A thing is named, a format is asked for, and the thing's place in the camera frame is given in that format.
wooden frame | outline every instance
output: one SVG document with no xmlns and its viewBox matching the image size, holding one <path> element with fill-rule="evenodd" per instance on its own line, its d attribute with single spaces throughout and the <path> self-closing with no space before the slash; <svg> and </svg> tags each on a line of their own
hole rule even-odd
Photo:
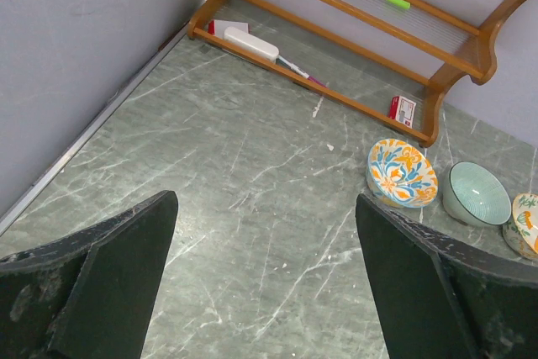
<svg viewBox="0 0 538 359">
<path fill-rule="evenodd" d="M 259 8 L 263 8 L 271 13 L 274 13 L 280 18 L 284 18 L 302 27 L 303 29 L 307 29 L 315 34 L 325 37 L 336 44 L 344 46 L 345 48 L 352 50 L 359 55 L 363 55 L 424 85 L 424 117 L 421 131 L 408 128 L 407 126 L 400 124 L 394 119 L 390 119 L 386 115 L 369 108 L 362 103 L 358 103 L 351 98 L 343 96 L 342 94 L 339 94 L 327 87 L 320 86 L 315 82 L 306 80 L 300 75 L 289 71 L 288 69 L 260 58 L 260 56 L 253 53 L 242 50 L 238 46 L 231 44 L 229 41 L 219 39 L 209 34 L 207 31 L 205 31 L 204 27 L 214 16 L 217 10 L 223 6 L 225 1 L 226 0 L 208 0 L 194 14 L 188 26 L 188 35 L 190 38 L 201 38 L 213 45 L 233 52 L 236 55 L 240 55 L 248 61 L 257 64 L 258 66 L 262 66 L 267 70 L 274 71 L 282 76 L 288 77 L 290 80 L 308 88 L 311 91 L 322 94 L 327 98 L 331 98 L 347 105 L 350 108 L 361 111 L 372 118 L 378 119 L 388 126 L 414 137 L 423 147 L 429 147 L 435 143 L 435 140 L 439 134 L 439 111 L 445 95 L 448 93 L 451 87 L 465 75 L 469 75 L 476 84 L 484 84 L 493 76 L 497 70 L 497 58 L 495 56 L 494 45 L 498 32 L 510 15 L 526 0 L 504 0 L 478 28 L 473 27 L 472 25 L 422 0 L 406 0 L 412 3 L 414 8 L 421 9 L 422 11 L 431 15 L 432 18 L 440 20 L 444 24 L 450 24 L 451 26 L 457 27 L 459 30 L 468 34 L 467 41 L 465 41 L 454 53 L 446 52 L 445 50 L 442 50 L 422 39 L 414 37 L 413 35 L 404 32 L 400 28 L 382 21 L 371 14 L 363 12 L 359 8 L 351 6 L 350 4 L 347 4 L 341 0 L 320 0 L 444 61 L 445 64 L 430 78 L 423 77 L 404 66 L 390 61 L 389 59 L 380 56 L 375 52 L 363 48 L 265 0 L 246 0 Z"/>
</svg>

teal bowl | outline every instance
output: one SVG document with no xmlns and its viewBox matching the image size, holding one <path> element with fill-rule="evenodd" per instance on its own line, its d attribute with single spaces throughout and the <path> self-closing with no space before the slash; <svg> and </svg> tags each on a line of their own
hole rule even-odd
<svg viewBox="0 0 538 359">
<path fill-rule="evenodd" d="M 512 214 L 503 184 L 478 164 L 456 163 L 443 184 L 443 206 L 455 219 L 478 227 L 500 226 Z"/>
</svg>

marble countertop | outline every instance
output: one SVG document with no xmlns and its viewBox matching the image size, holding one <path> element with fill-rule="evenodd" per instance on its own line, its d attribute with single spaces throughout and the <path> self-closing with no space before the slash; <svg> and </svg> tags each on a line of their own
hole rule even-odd
<svg viewBox="0 0 538 359">
<path fill-rule="evenodd" d="M 416 84 L 243 3 L 219 12 L 331 87 L 388 106 Z M 424 153 L 511 197 L 538 192 L 536 148 L 446 105 Z M 354 218 L 367 152 L 405 139 L 199 40 L 184 38 L 0 238 L 6 255 L 52 241 L 162 189 L 180 214 L 144 358 L 387 358 Z M 409 217 L 518 258 L 498 229 L 451 219 L 439 199 Z"/>
</svg>

patterned bowl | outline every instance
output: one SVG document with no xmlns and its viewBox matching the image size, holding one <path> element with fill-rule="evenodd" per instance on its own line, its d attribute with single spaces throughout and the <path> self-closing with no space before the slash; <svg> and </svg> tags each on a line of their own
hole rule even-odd
<svg viewBox="0 0 538 359">
<path fill-rule="evenodd" d="M 409 143 L 378 141 L 368 153 L 367 184 L 395 208 L 422 208 L 437 195 L 437 176 L 428 159 Z"/>
<path fill-rule="evenodd" d="M 538 195 L 521 193 L 515 197 L 512 218 L 525 242 L 538 253 Z"/>
<path fill-rule="evenodd" d="M 526 243 L 519 226 L 514 224 L 514 219 L 503 225 L 503 237 L 512 250 L 528 260 L 538 262 L 538 254 Z"/>
<path fill-rule="evenodd" d="M 505 224 L 512 213 L 503 184 L 491 172 L 469 161 L 456 163 L 443 183 L 446 212 L 477 227 Z"/>
</svg>

green marker cap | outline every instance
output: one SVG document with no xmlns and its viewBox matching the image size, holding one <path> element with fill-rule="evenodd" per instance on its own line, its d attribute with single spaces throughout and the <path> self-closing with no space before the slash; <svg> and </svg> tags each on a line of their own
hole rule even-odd
<svg viewBox="0 0 538 359">
<path fill-rule="evenodd" d="M 409 10 L 411 8 L 411 3 L 405 2 L 404 0 L 387 0 L 387 2 L 394 4 L 399 8 L 404 8 L 405 10 Z"/>
</svg>

